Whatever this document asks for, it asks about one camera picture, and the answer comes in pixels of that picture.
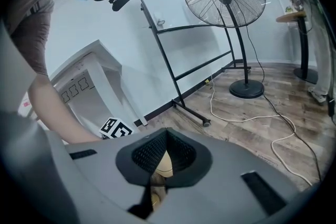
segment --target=floor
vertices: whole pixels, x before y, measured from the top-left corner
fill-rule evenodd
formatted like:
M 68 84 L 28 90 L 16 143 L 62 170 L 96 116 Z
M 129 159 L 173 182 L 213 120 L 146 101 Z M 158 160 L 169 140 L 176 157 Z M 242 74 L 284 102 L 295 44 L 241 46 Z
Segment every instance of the floor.
M 322 175 L 328 170 L 333 159 L 336 128 L 328 117 L 326 106 L 315 103 L 307 94 L 311 84 L 298 79 L 293 74 L 294 65 L 262 64 L 265 70 L 265 95 L 274 104 L 279 113 L 289 117 L 301 136 L 315 151 Z M 253 64 L 251 79 L 262 80 L 262 70 Z M 243 78 L 242 70 L 227 70 L 214 79 L 216 93 L 213 99 L 213 112 L 226 119 L 243 120 L 254 116 L 274 115 L 272 108 L 264 97 L 256 99 L 239 99 L 232 96 L 230 84 Z M 290 128 L 281 118 L 255 119 L 245 123 L 227 123 L 210 113 L 210 98 L 213 93 L 212 82 L 202 87 L 187 99 L 188 107 L 211 119 L 211 126 L 204 128 L 199 119 L 181 109 L 170 108 L 149 121 L 141 129 L 173 127 L 180 130 L 199 132 L 220 140 L 230 141 L 243 146 L 267 161 L 287 175 L 300 190 L 308 184 L 301 178 L 289 173 L 276 158 L 270 144 L 273 140 L 291 134 Z M 277 152 L 297 173 L 308 178 L 312 183 L 318 182 L 318 174 L 311 151 L 297 138 L 291 137 L 280 141 L 275 146 Z

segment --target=black cable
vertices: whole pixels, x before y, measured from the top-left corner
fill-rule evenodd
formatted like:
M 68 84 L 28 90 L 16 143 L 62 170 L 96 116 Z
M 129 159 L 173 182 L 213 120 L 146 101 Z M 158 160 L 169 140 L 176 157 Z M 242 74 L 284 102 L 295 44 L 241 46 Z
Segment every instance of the black cable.
M 263 69 L 263 67 L 261 66 L 261 63 L 259 62 L 259 59 L 258 59 L 258 56 L 257 56 L 257 52 L 256 52 L 256 49 L 253 45 L 253 42 L 251 41 L 251 38 L 250 38 L 250 35 L 249 35 L 249 32 L 248 32 L 248 28 L 247 28 L 247 25 L 246 25 L 246 30 L 247 30 L 247 36 L 248 36 L 248 39 L 250 40 L 251 44 L 252 44 L 252 47 L 253 47 L 253 50 L 256 54 L 256 58 L 257 58 L 257 61 L 258 61 L 258 64 L 260 65 L 261 69 L 262 69 L 262 75 L 263 75 L 263 80 L 261 81 L 261 84 L 263 84 L 264 82 L 264 79 L 265 79 L 265 71 Z M 266 97 L 265 93 L 264 93 L 264 90 L 265 90 L 265 87 L 263 88 L 263 96 L 265 97 L 265 99 L 268 101 L 268 103 L 271 105 L 271 107 L 273 108 L 274 112 L 277 113 L 286 123 L 287 125 L 290 127 L 290 129 L 293 131 L 294 135 L 299 139 L 301 140 L 310 150 L 311 152 L 313 153 L 314 155 L 314 160 L 315 160 L 315 164 L 316 164 L 316 168 L 317 168 L 317 172 L 318 172 L 318 175 L 319 175 L 319 179 L 320 181 L 322 181 L 322 177 L 321 177 L 321 172 L 320 172 L 320 167 L 319 167 L 319 162 L 318 162 L 318 159 L 317 159 L 317 156 L 316 156 L 316 153 L 314 152 L 314 150 L 307 144 L 306 141 L 304 141 L 301 137 L 298 136 L 298 134 L 295 132 L 293 126 L 289 123 L 289 121 L 284 118 L 277 110 L 276 108 L 274 107 L 274 105 L 272 104 L 272 102 Z

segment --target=fan pole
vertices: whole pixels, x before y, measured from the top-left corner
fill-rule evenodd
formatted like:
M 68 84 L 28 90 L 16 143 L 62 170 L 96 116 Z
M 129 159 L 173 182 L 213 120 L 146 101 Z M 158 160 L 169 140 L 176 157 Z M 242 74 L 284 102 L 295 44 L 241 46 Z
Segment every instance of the fan pole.
M 238 80 L 231 84 L 230 93 L 236 97 L 244 98 L 244 99 L 257 98 L 263 94 L 264 85 L 260 81 L 248 79 L 248 68 L 247 68 L 246 54 L 245 54 L 245 48 L 244 48 L 242 35 L 240 34 L 240 30 L 238 28 L 236 18 L 230 8 L 230 5 L 225 5 L 225 6 L 231 16 L 232 22 L 237 31 L 240 48 L 242 50 L 241 56 L 243 57 L 244 76 L 245 76 L 244 80 Z

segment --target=sneaker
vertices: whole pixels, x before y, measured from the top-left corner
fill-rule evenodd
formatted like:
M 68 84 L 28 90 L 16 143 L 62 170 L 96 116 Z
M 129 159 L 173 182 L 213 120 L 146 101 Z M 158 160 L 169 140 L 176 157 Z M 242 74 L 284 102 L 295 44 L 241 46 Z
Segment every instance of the sneaker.
M 308 88 L 309 94 L 318 102 L 319 105 L 326 104 L 326 96 L 314 92 L 314 87 Z

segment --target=whiteboard stand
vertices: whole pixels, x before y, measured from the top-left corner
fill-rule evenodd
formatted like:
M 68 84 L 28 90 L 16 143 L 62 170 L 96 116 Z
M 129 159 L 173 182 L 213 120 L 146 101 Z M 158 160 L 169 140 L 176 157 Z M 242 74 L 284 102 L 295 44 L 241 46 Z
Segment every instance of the whiteboard stand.
M 138 127 L 119 101 L 106 77 L 106 71 L 117 72 L 120 75 L 120 87 L 124 96 L 141 123 L 147 125 L 147 120 L 141 114 L 137 103 L 122 79 L 122 65 L 108 52 L 99 40 L 71 56 L 51 75 L 50 80 L 66 104 L 78 93 L 87 88 L 86 86 L 82 88 L 82 84 L 80 83 L 83 74 L 87 72 L 90 77 L 90 84 L 92 83 L 93 85 L 92 88 L 96 88 L 101 100 L 113 117 L 122 119 L 137 132 Z
M 230 45 L 230 50 L 197 66 L 197 67 L 194 67 L 193 69 L 190 69 L 186 72 L 184 72 L 183 74 L 180 74 L 178 76 L 175 76 L 174 73 L 173 73 L 173 70 L 171 68 L 171 65 L 169 63 L 169 60 L 167 58 L 167 55 L 164 51 L 164 48 L 161 44 L 161 41 L 159 39 L 159 35 L 160 34 L 164 34 L 164 33 L 169 33 L 169 32 L 172 32 L 172 31 L 178 31 L 178 30 L 183 30 L 183 29 L 188 29 L 188 28 L 195 28 L 195 27 L 205 27 L 205 26 L 212 26 L 212 25 L 188 25 L 188 26 L 181 26 L 181 27 L 174 27 L 174 28 L 169 28 L 169 29 L 164 29 L 164 30 L 158 30 L 157 27 L 156 27 L 156 24 L 154 23 L 153 21 L 153 18 L 144 2 L 144 0 L 140 0 L 141 1 L 141 10 L 144 12 L 144 15 L 149 23 L 149 28 L 152 30 L 152 33 L 154 35 L 154 38 L 156 40 L 156 43 L 158 44 L 158 47 L 160 49 L 160 52 L 162 54 L 162 57 L 164 59 L 164 62 L 168 68 L 168 71 L 169 71 L 169 74 L 173 80 L 173 83 L 174 83 L 174 86 L 175 86 L 175 89 L 177 91 L 177 94 L 178 94 L 178 97 L 173 99 L 172 100 L 172 106 L 173 107 L 176 107 L 176 106 L 179 106 L 180 108 L 183 108 L 185 111 L 189 112 L 190 114 L 194 115 L 195 117 L 199 118 L 200 120 L 202 120 L 202 123 L 203 123 L 203 126 L 204 127 L 207 127 L 210 125 L 210 120 L 207 119 L 206 117 L 198 114 L 197 112 L 195 112 L 194 110 L 188 108 L 186 105 L 185 105 L 185 102 L 184 102 L 184 98 L 183 95 L 185 94 L 181 94 L 181 91 L 180 91 L 180 88 L 179 88 L 179 85 L 177 84 L 177 81 L 188 76 L 189 74 L 197 71 L 198 69 L 200 68 L 203 68 L 205 67 L 206 65 L 228 55 L 228 54 L 231 54 L 232 56 L 232 60 L 233 60 L 233 67 L 222 67 L 221 68 L 221 71 L 224 72 L 225 70 L 227 69 L 244 69 L 245 70 L 245 74 L 247 74 L 247 71 L 249 69 L 251 69 L 251 67 L 248 67 L 248 66 L 244 66 L 244 67 L 237 67 L 236 66 L 236 60 L 235 60 L 235 55 L 234 55 L 234 51 L 233 51 L 233 48 L 232 48 L 232 43 L 231 43 L 231 39 L 230 39 L 230 36 L 229 36 L 229 33 L 227 31 L 226 28 L 225 29 L 225 33 L 226 33 L 226 36 L 227 36 L 227 39 L 228 39 L 228 42 L 229 42 L 229 45 Z

